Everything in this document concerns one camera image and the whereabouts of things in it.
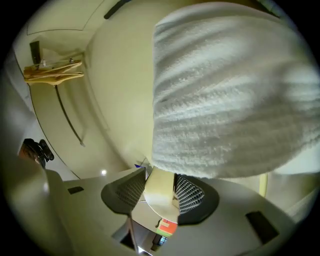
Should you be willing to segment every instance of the black slot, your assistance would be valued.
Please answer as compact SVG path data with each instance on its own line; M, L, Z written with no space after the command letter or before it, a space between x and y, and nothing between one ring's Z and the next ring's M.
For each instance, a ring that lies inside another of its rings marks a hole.
M261 211L253 211L245 216L263 245L279 235L279 232L271 225Z
M78 193L78 192L81 192L83 190L84 190L84 188L81 187L81 186L74 186L74 187L68 188L68 191L69 191L70 195Z

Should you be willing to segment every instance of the wooden hanger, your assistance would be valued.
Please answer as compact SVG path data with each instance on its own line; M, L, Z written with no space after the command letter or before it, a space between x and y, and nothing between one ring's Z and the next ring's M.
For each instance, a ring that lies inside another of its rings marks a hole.
M56 66L58 64L59 63L56 62L50 66ZM57 86L66 80L83 77L83 72L67 73L67 71L77 68L81 64L81 60L70 59L68 64L59 67L40 67L40 64L26 66L23 71L24 81L28 84L47 83L52 86Z

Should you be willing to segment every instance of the white towel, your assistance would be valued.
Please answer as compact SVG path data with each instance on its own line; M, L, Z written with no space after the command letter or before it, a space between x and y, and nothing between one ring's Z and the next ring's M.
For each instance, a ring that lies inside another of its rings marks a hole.
M152 163L207 178L272 171L320 138L320 77L280 19L185 7L154 32Z

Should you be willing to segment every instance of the white wall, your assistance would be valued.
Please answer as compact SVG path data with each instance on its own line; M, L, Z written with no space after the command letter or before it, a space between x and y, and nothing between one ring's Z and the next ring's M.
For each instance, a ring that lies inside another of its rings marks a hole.
M4 140L10 138L6 142L7 149L12 148L18 154L24 139L31 138L37 142L45 139L54 154L54 160L47 162L46 168L58 172L64 181L77 180L78 177L62 162L42 131L34 112L29 86L24 82L13 52L8 55L1 80L1 111L6 124L2 134L7 134Z

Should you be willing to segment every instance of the terry cloth towel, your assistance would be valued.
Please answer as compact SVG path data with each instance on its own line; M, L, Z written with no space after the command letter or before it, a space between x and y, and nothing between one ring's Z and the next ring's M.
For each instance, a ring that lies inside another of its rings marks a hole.
M280 19L233 3L177 10L153 37L152 163L207 178L272 171L320 138L320 77Z

